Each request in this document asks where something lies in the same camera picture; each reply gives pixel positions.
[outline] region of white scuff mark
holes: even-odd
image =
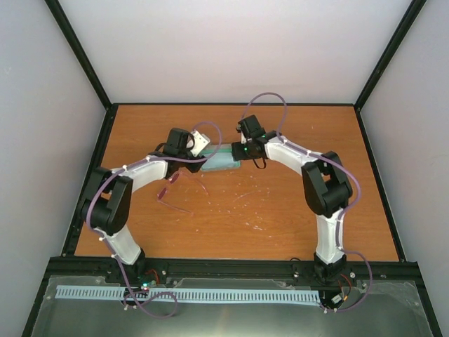
[[[244,196],[248,195],[248,194],[252,194],[252,193],[256,193],[256,192],[261,192],[261,190],[258,191],[252,191],[252,192],[248,192],[245,194],[242,194],[240,197],[238,197],[237,199],[234,199],[232,202],[239,200],[240,198],[243,198]]]

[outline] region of wooden tabletop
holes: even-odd
[[[220,126],[223,143],[239,141],[235,128],[242,111],[242,106],[224,105],[121,105],[102,166],[112,169],[133,163],[164,142],[172,127],[191,130],[203,120]],[[256,106],[250,113],[270,131],[276,129],[282,107]],[[217,143],[214,128],[204,126],[200,131]],[[344,219],[344,247],[361,251],[368,260],[398,260],[354,109],[289,107],[282,132],[311,150],[335,151],[358,178],[363,195]],[[181,177],[163,198],[194,215],[156,202],[166,180],[133,194],[128,226],[147,257],[313,258],[316,219],[304,200],[298,174],[274,161],[268,161],[265,170],[244,161],[233,171],[200,172],[194,177],[209,195],[194,180]],[[96,235],[82,230],[76,255],[109,254]]]

